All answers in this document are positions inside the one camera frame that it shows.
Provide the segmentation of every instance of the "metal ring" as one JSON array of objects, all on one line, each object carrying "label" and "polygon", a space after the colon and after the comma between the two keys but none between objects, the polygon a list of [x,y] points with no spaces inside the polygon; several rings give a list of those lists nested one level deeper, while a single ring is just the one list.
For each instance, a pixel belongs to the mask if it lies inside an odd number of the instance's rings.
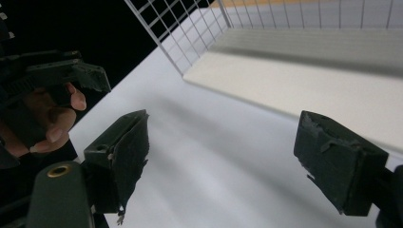
[{"label": "metal ring", "polygon": [[62,164],[57,167],[54,167],[48,171],[48,177],[50,178],[59,178],[68,172],[70,172],[71,167],[68,164]]}]

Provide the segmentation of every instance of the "white table surface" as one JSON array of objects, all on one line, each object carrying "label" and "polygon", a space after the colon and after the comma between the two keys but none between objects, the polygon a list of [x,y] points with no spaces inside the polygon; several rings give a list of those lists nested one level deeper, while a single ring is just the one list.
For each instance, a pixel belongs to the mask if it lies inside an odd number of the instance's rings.
[{"label": "white table surface", "polygon": [[[123,227],[374,227],[375,207],[368,218],[340,216],[306,178],[293,155],[297,119],[184,82],[158,48],[70,131],[80,159],[140,109],[149,162]],[[116,215],[106,219],[118,227]]]}]

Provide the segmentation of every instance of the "human hand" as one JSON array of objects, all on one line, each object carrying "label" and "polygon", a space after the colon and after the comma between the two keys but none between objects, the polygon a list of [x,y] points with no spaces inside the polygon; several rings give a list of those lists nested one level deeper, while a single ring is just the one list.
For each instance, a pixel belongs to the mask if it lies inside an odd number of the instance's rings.
[{"label": "human hand", "polygon": [[[67,83],[66,87],[71,94],[71,106],[76,110],[85,110],[85,95],[71,83]],[[44,88],[35,89],[24,99],[24,103],[38,123],[47,131],[46,139],[31,148],[26,148],[0,120],[0,136],[6,143],[6,149],[13,156],[21,157],[29,152],[47,153],[62,147],[68,141],[68,131],[74,125],[75,111],[68,107],[58,107]]]}]

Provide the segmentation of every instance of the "wire mesh cage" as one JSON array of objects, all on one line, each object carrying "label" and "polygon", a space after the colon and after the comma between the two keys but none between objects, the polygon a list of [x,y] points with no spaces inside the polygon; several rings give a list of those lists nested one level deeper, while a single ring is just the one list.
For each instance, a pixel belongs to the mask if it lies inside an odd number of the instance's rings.
[{"label": "wire mesh cage", "polygon": [[125,0],[184,74],[228,29],[403,29],[403,0]]}]

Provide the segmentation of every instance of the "white wire grid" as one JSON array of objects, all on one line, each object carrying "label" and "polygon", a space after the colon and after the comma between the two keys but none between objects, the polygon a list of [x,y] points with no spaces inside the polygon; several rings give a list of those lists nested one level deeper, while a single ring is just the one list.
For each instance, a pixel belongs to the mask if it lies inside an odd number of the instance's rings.
[{"label": "white wire grid", "polygon": [[230,28],[403,29],[403,0],[125,0],[183,75]]}]

